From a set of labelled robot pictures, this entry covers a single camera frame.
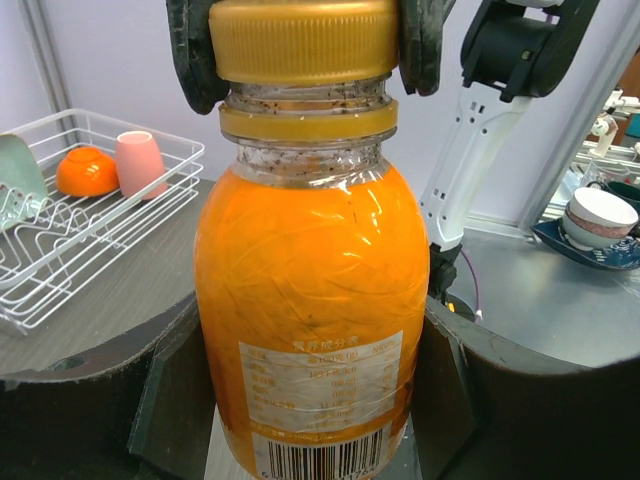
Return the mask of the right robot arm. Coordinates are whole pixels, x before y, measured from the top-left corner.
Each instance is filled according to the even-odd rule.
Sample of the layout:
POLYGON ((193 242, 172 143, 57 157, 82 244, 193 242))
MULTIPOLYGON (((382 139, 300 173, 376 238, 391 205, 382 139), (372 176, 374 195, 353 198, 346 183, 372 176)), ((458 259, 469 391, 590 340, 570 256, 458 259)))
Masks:
MULTIPOLYGON (((480 183, 517 120, 565 77, 594 1, 484 1, 464 38, 456 120, 420 199, 431 237, 429 293, 456 276, 463 229, 480 183)), ((206 115, 234 83, 321 85, 398 69, 405 90, 440 80, 449 1, 170 1, 174 68, 193 111, 206 115)))

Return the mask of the orange bottle cap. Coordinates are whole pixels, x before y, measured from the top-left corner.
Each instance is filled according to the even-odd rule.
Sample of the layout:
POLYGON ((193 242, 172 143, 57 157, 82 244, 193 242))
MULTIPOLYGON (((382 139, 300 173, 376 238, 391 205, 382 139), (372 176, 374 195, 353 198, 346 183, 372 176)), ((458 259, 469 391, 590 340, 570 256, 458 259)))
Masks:
POLYGON ((342 83, 398 63, 395 1, 220 1, 208 21, 217 73, 235 83, 342 83))

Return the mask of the orange juice bottle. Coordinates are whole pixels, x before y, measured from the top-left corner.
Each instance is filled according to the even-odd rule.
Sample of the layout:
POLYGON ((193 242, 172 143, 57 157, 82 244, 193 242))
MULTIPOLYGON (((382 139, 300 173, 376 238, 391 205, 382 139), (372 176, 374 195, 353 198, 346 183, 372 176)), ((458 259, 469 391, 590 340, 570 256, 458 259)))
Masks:
POLYGON ((235 83, 237 146, 202 211, 195 290, 222 430, 258 479, 369 479, 409 414, 429 273, 384 158, 386 79, 235 83))

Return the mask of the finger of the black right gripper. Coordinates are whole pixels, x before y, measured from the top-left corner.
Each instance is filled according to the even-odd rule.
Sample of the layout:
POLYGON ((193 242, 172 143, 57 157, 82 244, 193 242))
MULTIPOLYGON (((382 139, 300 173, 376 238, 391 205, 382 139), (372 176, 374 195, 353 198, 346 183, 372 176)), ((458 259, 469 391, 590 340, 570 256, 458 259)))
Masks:
POLYGON ((208 115, 225 99, 229 82, 217 73, 209 28, 215 0, 166 0, 174 69, 190 108, 208 115))
POLYGON ((399 0, 399 71, 408 95, 439 89, 444 24, 455 0, 399 0))

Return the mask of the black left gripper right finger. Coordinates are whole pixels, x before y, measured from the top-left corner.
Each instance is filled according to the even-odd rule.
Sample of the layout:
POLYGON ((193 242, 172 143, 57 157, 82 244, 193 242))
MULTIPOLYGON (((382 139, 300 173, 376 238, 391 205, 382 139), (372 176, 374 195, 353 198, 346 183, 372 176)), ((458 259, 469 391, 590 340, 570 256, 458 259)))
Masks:
POLYGON ((639 360, 590 368, 430 299, 411 416, 425 479, 636 479, 639 360))

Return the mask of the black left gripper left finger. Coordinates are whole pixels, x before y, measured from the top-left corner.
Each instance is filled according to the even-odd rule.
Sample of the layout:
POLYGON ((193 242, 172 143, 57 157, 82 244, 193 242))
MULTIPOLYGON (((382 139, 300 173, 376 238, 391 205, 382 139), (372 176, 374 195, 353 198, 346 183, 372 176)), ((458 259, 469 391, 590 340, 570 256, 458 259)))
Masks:
POLYGON ((1 377, 4 479, 201 479, 216 399, 195 296, 1 377))

